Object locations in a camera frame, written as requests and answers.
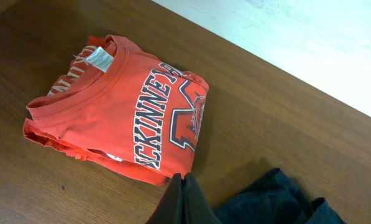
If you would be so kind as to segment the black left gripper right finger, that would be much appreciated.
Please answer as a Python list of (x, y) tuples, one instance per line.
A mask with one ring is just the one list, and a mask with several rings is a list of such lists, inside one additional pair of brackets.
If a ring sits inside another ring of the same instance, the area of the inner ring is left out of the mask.
[(185, 175), (182, 193), (183, 223), (221, 224), (193, 174)]

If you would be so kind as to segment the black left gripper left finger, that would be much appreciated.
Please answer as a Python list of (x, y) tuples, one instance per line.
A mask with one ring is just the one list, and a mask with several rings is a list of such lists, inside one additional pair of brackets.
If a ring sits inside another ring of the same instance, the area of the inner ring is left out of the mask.
[(146, 224), (181, 224), (183, 216), (183, 179), (175, 174)]

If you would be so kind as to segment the navy blue shorts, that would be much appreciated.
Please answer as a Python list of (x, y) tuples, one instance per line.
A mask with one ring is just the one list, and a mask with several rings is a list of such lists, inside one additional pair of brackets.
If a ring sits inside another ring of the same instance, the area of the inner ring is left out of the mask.
[(279, 168), (268, 171), (214, 213), (221, 223), (345, 224), (324, 197), (310, 201)]

